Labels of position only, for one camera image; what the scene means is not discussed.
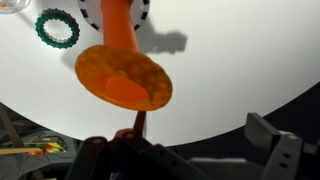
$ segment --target black machine part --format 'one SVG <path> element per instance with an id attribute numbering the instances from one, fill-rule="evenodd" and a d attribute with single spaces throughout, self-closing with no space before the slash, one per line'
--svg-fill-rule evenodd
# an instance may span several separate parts
<path id="1" fill-rule="evenodd" d="M 248 113 L 245 135 L 262 152 L 266 166 L 244 159 L 192 158 L 186 161 L 142 136 L 145 112 L 133 129 L 120 130 L 108 142 L 85 140 L 66 180 L 319 180 L 319 147 L 282 134 L 256 113 Z"/>

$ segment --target orange object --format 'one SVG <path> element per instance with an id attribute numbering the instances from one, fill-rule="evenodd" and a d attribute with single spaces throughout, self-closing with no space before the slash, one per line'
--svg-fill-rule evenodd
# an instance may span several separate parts
<path id="1" fill-rule="evenodd" d="M 52 147 L 52 145 L 51 144 L 47 144 L 47 146 L 46 146 L 46 151 L 52 151 L 52 149 L 53 149 L 53 147 Z"/>
<path id="2" fill-rule="evenodd" d="M 139 51 L 130 16 L 130 0 L 102 0 L 104 44 Z"/>
<path id="3" fill-rule="evenodd" d="M 102 0 L 104 44 L 86 49 L 75 69 L 94 95 L 117 106 L 156 110 L 172 94 L 171 80 L 149 57 L 139 53 L 130 17 L 130 0 Z"/>
<path id="4" fill-rule="evenodd" d="M 172 84 L 161 66 L 130 49 L 90 47 L 79 55 L 75 69 L 91 93 L 123 108 L 155 110 L 171 98 Z"/>
<path id="5" fill-rule="evenodd" d="M 0 8 L 2 8 L 2 7 L 7 7 L 7 4 L 0 2 Z"/>
<path id="6" fill-rule="evenodd" d="M 30 156 L 43 156 L 45 154 L 44 151 L 34 151 L 28 153 Z"/>

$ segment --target white surface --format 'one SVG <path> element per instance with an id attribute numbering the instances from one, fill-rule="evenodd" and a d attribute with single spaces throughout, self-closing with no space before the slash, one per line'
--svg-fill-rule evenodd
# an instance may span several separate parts
<path id="1" fill-rule="evenodd" d="M 147 115 L 152 143 L 219 135 L 242 126 L 248 112 L 268 114 L 320 80 L 318 0 L 153 0 L 151 6 L 153 27 L 149 22 L 137 32 L 141 49 L 174 84 L 169 104 Z M 77 19 L 81 33 L 75 47 L 54 49 L 37 37 L 33 24 L 49 7 Z M 76 0 L 33 0 L 20 14 L 0 16 L 0 22 L 1 102 L 80 139 L 111 139 L 118 129 L 132 127 L 136 112 L 94 97 L 73 71 L 83 49 L 102 43 Z M 185 49 L 178 47 L 184 36 Z"/>

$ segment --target green gear ring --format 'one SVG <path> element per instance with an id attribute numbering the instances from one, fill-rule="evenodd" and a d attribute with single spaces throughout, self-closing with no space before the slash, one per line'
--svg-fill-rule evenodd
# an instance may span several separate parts
<path id="1" fill-rule="evenodd" d="M 66 40 L 58 40 L 50 36 L 44 29 L 44 24 L 49 20 L 60 20 L 66 23 L 72 31 L 71 37 Z M 70 14 L 59 9 L 44 10 L 37 19 L 36 31 L 43 42 L 59 49 L 72 47 L 78 41 L 80 34 L 79 24 L 76 20 Z"/>

